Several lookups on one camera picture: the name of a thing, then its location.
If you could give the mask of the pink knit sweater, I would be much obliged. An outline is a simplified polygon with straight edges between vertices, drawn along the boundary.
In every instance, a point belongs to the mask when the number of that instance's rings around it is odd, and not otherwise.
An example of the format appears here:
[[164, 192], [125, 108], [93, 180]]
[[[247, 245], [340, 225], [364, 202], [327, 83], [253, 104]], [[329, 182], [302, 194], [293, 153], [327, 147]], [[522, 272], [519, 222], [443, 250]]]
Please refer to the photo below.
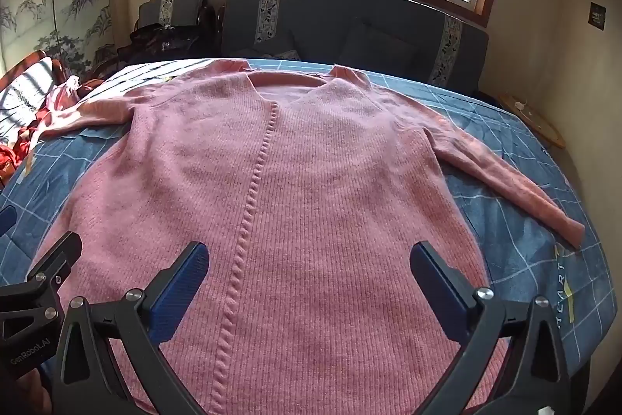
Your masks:
[[456, 355], [409, 268], [426, 240], [475, 285], [448, 162], [572, 245], [583, 226], [445, 116], [348, 67], [216, 60], [56, 113], [46, 134], [129, 131], [78, 181], [44, 247], [77, 233], [63, 301], [143, 287], [190, 242], [208, 277], [163, 348], [210, 414], [410, 414]]

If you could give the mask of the red and white clothes pile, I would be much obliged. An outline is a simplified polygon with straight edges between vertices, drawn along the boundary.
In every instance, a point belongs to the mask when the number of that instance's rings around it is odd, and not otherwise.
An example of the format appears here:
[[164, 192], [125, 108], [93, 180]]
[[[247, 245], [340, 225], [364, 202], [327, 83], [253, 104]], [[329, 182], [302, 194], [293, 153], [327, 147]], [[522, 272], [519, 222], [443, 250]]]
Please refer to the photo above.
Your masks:
[[31, 122], [19, 128], [17, 140], [13, 144], [1, 144], [1, 189], [6, 187], [22, 162], [31, 167], [34, 161], [31, 150], [37, 144], [41, 132], [52, 123], [53, 113], [74, 106], [103, 82], [103, 79], [96, 78], [80, 84], [77, 76], [71, 76], [64, 84], [53, 86]]

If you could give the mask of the blue plaid bed quilt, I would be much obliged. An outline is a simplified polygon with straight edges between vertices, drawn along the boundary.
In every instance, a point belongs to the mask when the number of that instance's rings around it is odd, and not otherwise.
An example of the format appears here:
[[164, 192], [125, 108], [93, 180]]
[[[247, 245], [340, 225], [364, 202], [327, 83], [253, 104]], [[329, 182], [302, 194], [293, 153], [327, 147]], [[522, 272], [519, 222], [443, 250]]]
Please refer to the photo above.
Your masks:
[[[601, 242], [558, 165], [527, 126], [505, 110], [424, 83], [375, 72], [368, 77], [448, 117], [584, 225], [583, 242], [575, 250], [480, 181], [451, 165], [442, 166], [449, 191], [480, 247], [492, 287], [509, 299], [545, 295], [556, 311], [568, 370], [579, 371], [612, 326], [618, 305]], [[127, 130], [125, 125], [96, 126], [37, 144], [31, 174], [17, 173], [1, 192], [1, 204], [17, 211], [16, 224], [1, 237], [3, 284], [23, 280], [78, 179]]]

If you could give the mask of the striped red trimmed pillow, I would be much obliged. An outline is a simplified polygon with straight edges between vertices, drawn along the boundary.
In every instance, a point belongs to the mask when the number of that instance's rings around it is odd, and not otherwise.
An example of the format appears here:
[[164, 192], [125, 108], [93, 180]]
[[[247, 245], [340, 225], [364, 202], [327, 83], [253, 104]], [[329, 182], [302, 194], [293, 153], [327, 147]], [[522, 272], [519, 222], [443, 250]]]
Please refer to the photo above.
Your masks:
[[47, 94], [66, 79], [61, 62], [43, 51], [30, 53], [8, 70], [1, 78], [1, 143], [12, 146], [20, 128], [35, 119]]

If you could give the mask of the round wooden side table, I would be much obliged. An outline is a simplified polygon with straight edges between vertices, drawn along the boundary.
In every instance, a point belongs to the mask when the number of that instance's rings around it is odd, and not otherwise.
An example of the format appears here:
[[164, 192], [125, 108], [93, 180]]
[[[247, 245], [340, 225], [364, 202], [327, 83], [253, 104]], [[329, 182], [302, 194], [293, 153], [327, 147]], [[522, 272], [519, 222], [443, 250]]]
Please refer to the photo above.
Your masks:
[[507, 93], [499, 94], [498, 100], [504, 109], [519, 117], [533, 134], [542, 138], [548, 144], [558, 147], [558, 149], [566, 149], [566, 142], [558, 128], [535, 110], [527, 101]]

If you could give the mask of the dark grey sofa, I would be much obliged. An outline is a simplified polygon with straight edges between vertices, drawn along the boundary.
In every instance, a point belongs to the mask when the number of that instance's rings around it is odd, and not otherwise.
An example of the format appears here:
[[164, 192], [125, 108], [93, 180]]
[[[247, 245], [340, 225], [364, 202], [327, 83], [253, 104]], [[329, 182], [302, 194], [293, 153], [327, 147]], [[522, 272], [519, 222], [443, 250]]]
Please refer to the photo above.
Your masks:
[[225, 0], [222, 53], [342, 64], [471, 96], [488, 36], [409, 0]]

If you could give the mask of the black wall plaque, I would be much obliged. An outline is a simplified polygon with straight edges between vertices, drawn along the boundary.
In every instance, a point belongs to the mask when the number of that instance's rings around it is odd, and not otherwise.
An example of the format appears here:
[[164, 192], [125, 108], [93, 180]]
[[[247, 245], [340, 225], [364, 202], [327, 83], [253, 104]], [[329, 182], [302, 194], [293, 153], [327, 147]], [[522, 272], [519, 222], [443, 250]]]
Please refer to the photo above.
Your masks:
[[598, 30], [604, 30], [606, 21], [606, 8], [595, 2], [591, 2], [589, 6], [588, 23], [598, 28]]

